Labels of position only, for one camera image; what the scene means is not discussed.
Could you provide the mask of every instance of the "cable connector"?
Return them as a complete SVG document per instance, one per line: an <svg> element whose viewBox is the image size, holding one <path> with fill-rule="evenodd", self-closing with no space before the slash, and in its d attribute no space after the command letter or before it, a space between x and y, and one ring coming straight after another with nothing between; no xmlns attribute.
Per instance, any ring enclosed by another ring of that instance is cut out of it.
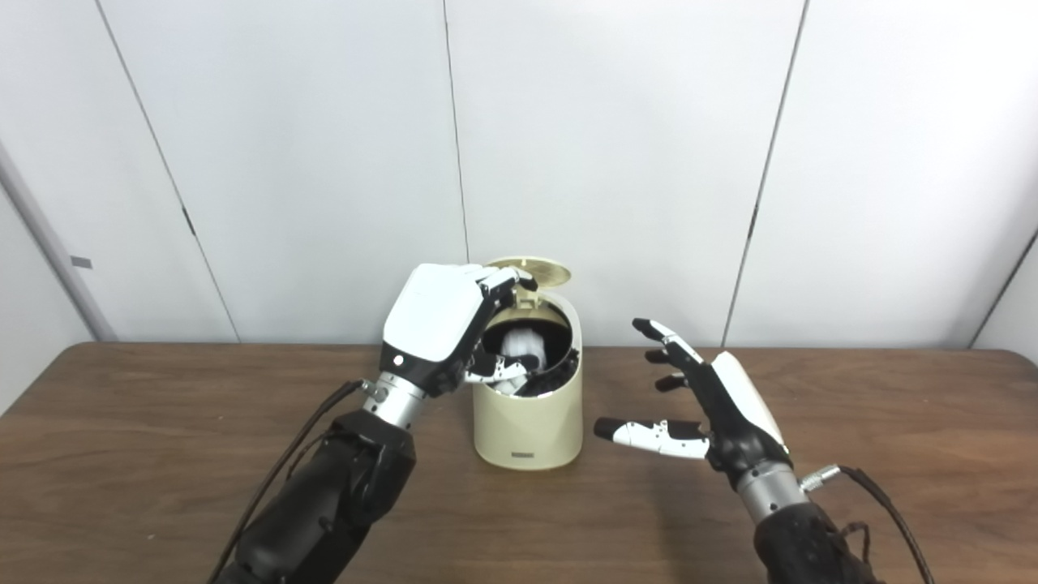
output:
<svg viewBox="0 0 1038 584"><path fill-rule="evenodd" d="M811 493L822 488L823 484L832 480L837 475L840 474L840 467L837 465L829 465L828 467L822 467L810 475L804 475L800 479L800 489L804 493Z"/></svg>

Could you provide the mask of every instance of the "black fingertip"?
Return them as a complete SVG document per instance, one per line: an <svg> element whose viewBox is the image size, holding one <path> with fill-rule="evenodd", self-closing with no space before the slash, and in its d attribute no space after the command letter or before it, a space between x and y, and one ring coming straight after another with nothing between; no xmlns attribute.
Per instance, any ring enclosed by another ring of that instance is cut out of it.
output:
<svg viewBox="0 0 1038 584"><path fill-rule="evenodd" d="M616 418L599 418L595 420L595 436L612 442L612 435L617 434L621 427L627 424L627 420L617 420Z"/></svg>
<svg viewBox="0 0 1038 584"><path fill-rule="evenodd" d="M635 318L631 322L631 326L637 329L639 333L646 336L647 339L652 339L653 341L662 341L663 335L656 328L652 326L652 322L648 318Z"/></svg>
<svg viewBox="0 0 1038 584"><path fill-rule="evenodd" d="M660 392L670 392L678 388L685 387L685 379L681 376L667 376L656 381L656 389Z"/></svg>
<svg viewBox="0 0 1038 584"><path fill-rule="evenodd" d="M656 365L665 365L671 363L671 358L667 357L666 352L663 350L652 350L646 352L646 361L655 363Z"/></svg>

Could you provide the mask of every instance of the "open lid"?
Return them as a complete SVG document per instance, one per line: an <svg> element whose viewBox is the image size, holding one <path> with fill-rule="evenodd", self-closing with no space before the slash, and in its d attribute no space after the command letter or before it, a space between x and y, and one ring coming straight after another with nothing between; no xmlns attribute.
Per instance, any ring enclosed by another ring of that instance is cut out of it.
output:
<svg viewBox="0 0 1038 584"><path fill-rule="evenodd" d="M570 270L554 259L514 255L500 257L487 263L498 268L519 268L527 271L537 280L539 287L555 287L570 280Z"/></svg>

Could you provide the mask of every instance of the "silver metal cylinder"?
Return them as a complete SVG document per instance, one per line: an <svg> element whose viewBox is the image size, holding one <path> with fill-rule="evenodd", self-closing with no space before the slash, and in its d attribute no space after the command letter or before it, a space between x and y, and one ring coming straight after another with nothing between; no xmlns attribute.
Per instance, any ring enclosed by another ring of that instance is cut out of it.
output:
<svg viewBox="0 0 1038 584"><path fill-rule="evenodd" d="M783 507L811 501L800 489L793 469L782 463L758 466L739 479L735 490L755 525Z"/></svg>
<svg viewBox="0 0 1038 584"><path fill-rule="evenodd" d="M427 398L421 388L386 372L379 376L367 395L364 410L405 430L411 428Z"/></svg>

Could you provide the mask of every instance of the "black cable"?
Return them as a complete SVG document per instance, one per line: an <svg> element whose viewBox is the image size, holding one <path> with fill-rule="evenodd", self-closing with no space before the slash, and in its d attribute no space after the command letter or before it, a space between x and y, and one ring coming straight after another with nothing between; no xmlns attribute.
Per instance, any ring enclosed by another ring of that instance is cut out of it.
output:
<svg viewBox="0 0 1038 584"><path fill-rule="evenodd" d="M306 456L306 453L309 452L311 448L313 448L315 444L327 439L328 437L334 434L335 433L331 430L325 430L321 433L321 435L319 435L318 438L306 443L306 446L304 446L302 450L299 451L299 454L296 454L296 460L293 461L291 465L289 465L289 470L284 473L284 482L289 482L289 479L292 478L292 473L296 472L296 467L298 467L299 464L303 461L303 456Z"/></svg>
<svg viewBox="0 0 1038 584"><path fill-rule="evenodd" d="M296 438L292 439L292 442L289 444L289 448L284 450L281 456L277 460L277 463L274 463L274 466L267 473L267 476L264 477L263 482L260 483L260 489L256 490L252 499L249 500L248 505L245 506L245 511L242 513L242 518L238 520L238 525L235 526L235 530L230 532L230 538L227 539L227 545L224 546L223 552L220 553L220 559L217 561L216 567L213 568L213 574L210 575L209 580L207 581L208 584L213 584L216 582L216 579L220 577L220 572L223 571L223 566L227 563L230 553L234 552L235 546L238 545L238 539L242 536L242 532L245 531L245 526L248 525L249 520L252 518L252 513L260 505L260 502L263 500L263 496L267 493L267 490L270 489L271 483L274 482L277 474L281 472L281 469L284 468L284 464L289 462L290 457L292 457L292 453L299 448L299 445L302 444L306 436L310 434L313 426L317 425L318 421L320 421L329 410L334 408L336 404L343 401L343 398L355 392L357 388L362 385L363 382L347 382L342 388L335 390L335 393L331 394L327 399L321 402L321 406L319 406L313 414L310 415L309 419L306 420L306 423L303 424L303 427L299 429L299 434L296 435Z"/></svg>
<svg viewBox="0 0 1038 584"><path fill-rule="evenodd" d="M930 574L930 566L926 564L926 558L923 557L923 551L919 549L919 544L916 541L916 537L911 534L911 530L908 529L908 524L905 523L904 518L898 511L897 507L894 506L894 502L891 498L883 493L883 490L879 488L869 475L865 474L862 469L851 469L850 467L840 467L840 472L850 477L851 480L862 485L863 489L869 492L869 495L879 503L886 512L890 513L891 519L898 526L898 530L901 531L901 536L905 538L905 544L908 545L908 550L911 551L912 558L916 559L916 565L919 567L919 573L923 577L923 582L925 584L933 584L933 575Z"/></svg>

